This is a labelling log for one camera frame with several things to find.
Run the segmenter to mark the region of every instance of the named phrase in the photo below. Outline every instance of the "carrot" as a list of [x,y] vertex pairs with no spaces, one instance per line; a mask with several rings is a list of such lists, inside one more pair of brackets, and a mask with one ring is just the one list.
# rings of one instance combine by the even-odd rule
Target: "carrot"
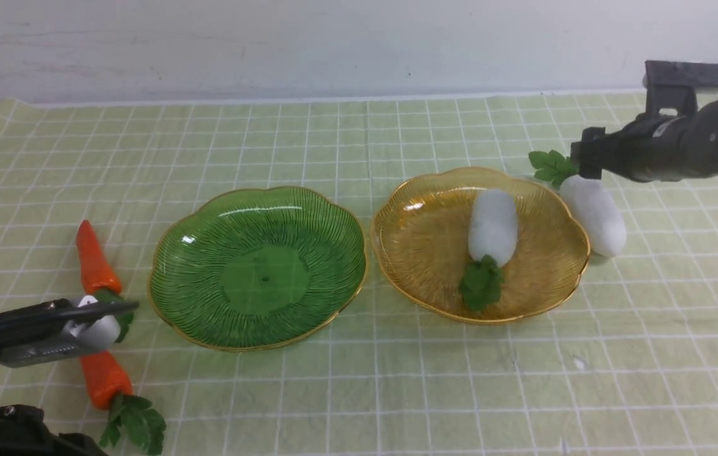
[[92,406],[108,410],[108,423],[99,445],[117,445],[122,436],[145,454],[161,454],[165,442],[165,419],[151,407],[151,401],[134,396],[128,374],[107,351],[80,358],[84,370],[86,392]]
[[[80,279],[84,291],[99,301],[113,303],[122,301],[122,283],[105,260],[103,249],[89,220],[84,220],[78,228],[75,244],[80,258]],[[133,312],[116,315],[120,324],[120,334],[116,343],[128,333],[133,321]],[[151,401],[134,396],[134,388],[125,370],[116,358],[102,351],[80,358],[84,371],[86,392],[92,406],[99,410],[108,410],[108,423],[99,440],[101,447],[111,444],[115,447],[125,431],[128,439],[145,454],[161,454],[165,442],[165,419],[151,407]]]
[[122,283],[108,265],[101,243],[98,242],[98,236],[89,220],[84,220],[78,228],[75,244],[78,246],[80,280],[84,291],[92,295],[98,289],[108,288],[119,295],[122,292]]
[[114,396],[119,393],[134,394],[128,374],[110,352],[101,351],[93,355],[81,356],[80,366],[84,370],[86,392],[89,393],[92,406],[96,409],[110,409]]

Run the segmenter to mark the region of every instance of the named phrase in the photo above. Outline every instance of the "scalloped plate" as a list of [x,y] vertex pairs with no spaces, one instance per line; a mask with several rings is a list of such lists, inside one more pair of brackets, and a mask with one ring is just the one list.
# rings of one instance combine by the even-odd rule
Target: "scalloped plate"
[[[503,271],[501,300],[479,314],[458,284],[469,257],[475,196],[499,188],[515,198],[516,252]],[[392,286],[412,302],[453,320],[504,324],[543,314],[570,298],[590,261],[590,242],[553,191],[491,168],[456,168],[410,179],[376,213],[373,249]]]
[[367,269],[359,220],[321,194],[235,190],[168,229],[148,295],[192,343],[243,352],[324,328],[359,294]]

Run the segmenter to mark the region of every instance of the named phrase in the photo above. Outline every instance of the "green plate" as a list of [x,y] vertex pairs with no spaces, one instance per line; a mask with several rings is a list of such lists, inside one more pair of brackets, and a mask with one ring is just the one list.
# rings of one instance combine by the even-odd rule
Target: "green plate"
[[284,346],[326,326],[367,276],[359,220],[303,187],[237,190],[165,233],[148,292],[160,317],[216,350]]

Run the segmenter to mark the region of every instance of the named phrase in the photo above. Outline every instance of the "gold rim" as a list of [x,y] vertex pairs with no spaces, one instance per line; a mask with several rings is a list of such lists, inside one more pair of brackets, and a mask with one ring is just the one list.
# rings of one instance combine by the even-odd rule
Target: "gold rim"
[[[475,318],[468,318],[468,317],[461,317],[460,315],[452,314],[451,312],[447,312],[445,310],[435,308],[435,306],[432,306],[429,303],[426,303],[425,301],[420,300],[419,298],[416,298],[409,294],[408,292],[404,291],[391,277],[390,274],[387,273],[387,269],[385,269],[382,265],[382,254],[383,251],[380,251],[381,246],[377,242],[377,236],[376,236],[376,227],[377,224],[379,224],[379,214],[382,213],[385,208],[387,208],[388,205],[391,204],[393,197],[396,196],[396,193],[398,193],[402,188],[406,187],[407,185],[410,185],[412,182],[415,182],[418,179],[429,179],[429,178],[436,178],[440,176],[445,176],[452,173],[457,173],[463,170],[483,170],[492,172],[495,174],[501,174],[506,179],[515,180],[515,181],[524,181],[527,184],[533,185],[535,187],[541,188],[542,191],[545,191],[546,193],[551,194],[553,198],[556,199],[559,204],[562,205],[562,208],[564,208],[565,213],[567,214],[568,219],[572,220],[576,228],[581,231],[582,234],[584,234],[584,241],[587,243],[587,256],[584,258],[584,265],[582,266],[581,270],[578,274],[576,274],[576,283],[574,283],[573,288],[570,290],[570,293],[567,294],[564,298],[559,300],[558,302],[554,303],[551,306],[547,306],[547,308],[535,311],[535,312],[529,312],[525,313],[523,315],[518,315],[517,317],[511,317],[511,318],[500,318],[497,320],[477,320]],[[593,256],[593,250],[591,250],[590,246],[590,237],[587,236],[587,231],[584,230],[582,225],[573,217],[573,213],[570,212],[570,208],[565,204],[564,200],[561,199],[561,197],[556,194],[555,191],[549,190],[549,188],[545,187],[544,185],[537,184],[536,182],[527,180],[527,179],[521,179],[521,178],[515,178],[513,176],[509,176],[508,174],[504,173],[501,170],[495,170],[495,168],[486,168],[486,167],[462,167],[462,168],[454,168],[454,170],[444,171],[443,173],[433,173],[433,174],[421,174],[420,176],[416,176],[414,178],[408,179],[405,182],[402,182],[398,187],[396,187],[396,190],[392,191],[389,197],[387,197],[387,201],[384,205],[382,205],[381,208],[379,208],[379,211],[376,211],[376,214],[373,216],[373,220],[370,225],[370,231],[372,239],[370,240],[371,248],[373,248],[373,252],[376,255],[376,262],[379,263],[379,269],[382,270],[382,274],[384,274],[384,277],[387,278],[388,283],[390,283],[394,289],[397,289],[399,293],[405,295],[408,300],[418,304],[422,308],[428,309],[429,311],[435,312],[435,314],[443,315],[443,317],[449,318],[451,320],[460,321],[463,323],[469,323],[469,324],[484,324],[485,326],[495,326],[496,324],[506,324],[506,323],[513,323],[514,321],[518,320],[524,320],[525,318],[535,317],[536,315],[544,314],[545,312],[550,312],[554,308],[558,308],[567,300],[570,299],[570,297],[576,292],[577,289],[579,289],[579,285],[581,284],[581,277],[584,276],[584,271],[587,270],[587,266],[590,265],[590,259]]]
[[[356,291],[354,291],[353,294],[351,295],[351,297],[345,301],[345,304],[343,304],[341,306],[341,308],[339,308],[335,312],[333,312],[333,314],[331,314],[331,316],[328,317],[327,320],[325,320],[323,323],[319,324],[319,326],[317,326],[316,328],[310,329],[308,332],[304,332],[304,334],[300,334],[299,336],[296,336],[289,340],[280,341],[280,343],[273,343],[273,344],[259,345],[259,346],[247,346],[247,347],[229,347],[229,346],[210,345],[208,343],[203,343],[202,341],[198,341],[192,337],[189,337],[187,334],[185,334],[185,332],[182,332],[182,330],[177,328],[177,326],[175,326],[175,324],[171,323],[171,321],[168,320],[167,317],[165,317],[165,314],[162,314],[162,311],[160,311],[160,309],[154,303],[153,296],[151,296],[151,280],[153,279],[154,269],[156,269],[156,254],[159,252],[159,246],[162,245],[163,241],[165,241],[165,236],[167,236],[167,234],[171,230],[173,230],[174,227],[176,227],[180,223],[185,222],[185,220],[199,214],[200,211],[202,211],[204,208],[206,208],[206,206],[208,206],[209,204],[211,204],[212,202],[214,202],[217,199],[223,198],[225,196],[229,196],[230,194],[241,193],[241,191],[274,191],[274,190],[281,190],[284,188],[287,188],[287,189],[294,188],[294,189],[308,191],[308,193],[316,194],[316,196],[319,196],[320,198],[325,200],[331,206],[338,208],[338,210],[345,211],[345,213],[347,213],[349,216],[351,216],[353,221],[356,222],[356,225],[359,227],[359,232],[362,234],[362,253],[365,256],[365,271],[362,274],[362,280],[359,282],[359,286],[357,286]],[[154,250],[154,257],[151,260],[151,272],[148,272],[148,290],[147,290],[148,303],[151,305],[151,309],[153,309],[153,311],[156,312],[156,314],[159,316],[160,319],[162,319],[162,321],[164,321],[166,324],[168,324],[168,326],[173,328],[173,330],[177,334],[182,336],[182,338],[184,338],[186,341],[189,341],[190,343],[194,343],[195,345],[202,346],[204,348],[209,348],[210,350],[216,350],[217,352],[221,351],[221,352],[231,352],[231,353],[253,352],[253,351],[255,352],[255,350],[271,350],[274,348],[281,348],[283,346],[297,343],[298,341],[304,340],[305,338],[309,338],[311,335],[315,334],[315,332],[318,332],[322,328],[325,328],[326,326],[328,326],[328,324],[331,323],[331,321],[333,321],[337,317],[337,315],[341,314],[341,312],[344,311],[345,308],[347,308],[348,304],[353,303],[353,300],[355,300],[356,297],[362,292],[362,289],[365,286],[365,282],[367,281],[368,270],[370,269],[370,255],[368,255],[367,240],[368,240],[367,233],[365,233],[365,229],[362,228],[362,223],[359,221],[359,218],[352,211],[347,210],[347,208],[344,208],[341,205],[337,205],[336,203],[334,203],[333,201],[328,199],[326,196],[324,196],[324,194],[321,194],[315,190],[311,190],[310,188],[300,187],[300,186],[296,186],[296,185],[281,185],[281,186],[272,187],[272,188],[238,188],[236,190],[225,191],[224,193],[219,194],[219,196],[216,196],[216,197],[210,199],[208,202],[204,203],[194,213],[186,215],[185,217],[182,217],[181,219],[179,219],[177,222],[173,223],[173,225],[171,225],[167,230],[165,230],[165,233],[163,233],[162,236],[160,236],[159,242],[156,243],[156,250]]]

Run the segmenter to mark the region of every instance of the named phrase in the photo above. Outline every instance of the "table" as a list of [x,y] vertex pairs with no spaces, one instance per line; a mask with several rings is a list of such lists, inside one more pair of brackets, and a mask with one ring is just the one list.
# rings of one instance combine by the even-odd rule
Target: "table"
[[[146,286],[172,223],[218,194],[305,185],[365,224],[403,180],[466,165],[529,177],[530,150],[614,130],[643,93],[290,104],[0,101],[0,310],[81,294],[95,225],[142,302],[113,350],[168,421],[165,454],[718,454],[718,179],[605,177],[629,231],[570,301],[501,327],[418,308],[373,262],[360,296],[284,349],[189,344]],[[0,369],[0,404],[98,439],[77,360]],[[134,454],[127,442],[112,454]]]

